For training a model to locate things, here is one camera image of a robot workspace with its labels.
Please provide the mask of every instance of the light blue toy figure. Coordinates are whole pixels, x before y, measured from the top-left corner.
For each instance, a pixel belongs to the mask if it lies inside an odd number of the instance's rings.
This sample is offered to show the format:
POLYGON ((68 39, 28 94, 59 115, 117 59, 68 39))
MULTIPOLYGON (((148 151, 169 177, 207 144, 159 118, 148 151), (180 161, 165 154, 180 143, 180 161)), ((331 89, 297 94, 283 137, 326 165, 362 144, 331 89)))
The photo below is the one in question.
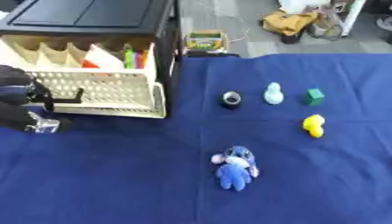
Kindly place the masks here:
POLYGON ((233 187, 237 192, 242 191, 252 181, 252 177, 257 178, 259 175, 255 157, 244 146, 233 146, 223 154, 213 155, 211 162, 221 165, 215 176, 226 190, 233 187))

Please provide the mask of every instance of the roll of tape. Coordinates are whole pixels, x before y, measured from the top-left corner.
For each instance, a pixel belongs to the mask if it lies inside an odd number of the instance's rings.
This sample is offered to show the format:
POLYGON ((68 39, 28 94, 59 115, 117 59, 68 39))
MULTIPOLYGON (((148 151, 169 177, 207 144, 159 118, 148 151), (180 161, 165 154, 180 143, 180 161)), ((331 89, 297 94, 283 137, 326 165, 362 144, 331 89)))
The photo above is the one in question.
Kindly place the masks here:
POLYGON ((234 91, 226 92, 221 98, 221 104, 227 109, 236 109, 240 107, 241 96, 234 91))

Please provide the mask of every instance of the green block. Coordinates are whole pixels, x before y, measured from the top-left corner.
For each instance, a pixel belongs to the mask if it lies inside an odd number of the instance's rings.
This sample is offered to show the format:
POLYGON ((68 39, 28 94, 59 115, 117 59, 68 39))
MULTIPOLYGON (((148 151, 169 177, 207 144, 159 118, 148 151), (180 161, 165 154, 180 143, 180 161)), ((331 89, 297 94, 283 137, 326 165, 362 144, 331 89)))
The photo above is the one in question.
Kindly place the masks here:
POLYGON ((315 106, 319 105, 324 98, 324 94, 318 88, 311 88, 306 91, 306 105, 315 106))

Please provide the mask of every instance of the blue tablecloth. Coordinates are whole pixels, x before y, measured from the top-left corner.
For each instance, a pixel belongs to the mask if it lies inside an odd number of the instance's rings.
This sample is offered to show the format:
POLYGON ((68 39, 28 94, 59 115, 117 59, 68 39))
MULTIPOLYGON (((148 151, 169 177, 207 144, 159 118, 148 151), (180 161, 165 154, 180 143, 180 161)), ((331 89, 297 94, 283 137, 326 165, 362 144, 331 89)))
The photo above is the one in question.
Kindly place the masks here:
POLYGON ((392 55, 187 59, 166 120, 74 115, 73 131, 0 130, 2 224, 392 223, 392 55), (276 81, 285 101, 263 91, 276 81), (306 89, 326 95, 303 104, 306 89), (241 93, 241 108, 219 105, 241 93), (301 121, 326 119, 310 138, 301 121), (263 175, 221 190, 209 158, 248 146, 263 175))

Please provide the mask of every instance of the white plastic basket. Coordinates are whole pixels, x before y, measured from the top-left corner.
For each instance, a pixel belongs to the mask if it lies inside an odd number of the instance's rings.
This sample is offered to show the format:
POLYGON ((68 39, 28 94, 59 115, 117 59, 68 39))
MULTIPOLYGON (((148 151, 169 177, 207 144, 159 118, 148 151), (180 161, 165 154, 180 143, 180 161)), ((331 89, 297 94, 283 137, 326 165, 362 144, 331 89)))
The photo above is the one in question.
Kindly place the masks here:
POLYGON ((9 43, 1 41, 0 54, 3 57, 0 63, 25 70, 49 88, 54 99, 73 99, 78 89, 84 90, 82 103, 55 103, 54 112, 165 118, 165 94, 163 86, 156 82, 154 47, 154 44, 150 44, 147 63, 143 69, 115 71, 99 68, 65 68, 50 63, 45 67, 35 66, 27 62, 9 43))

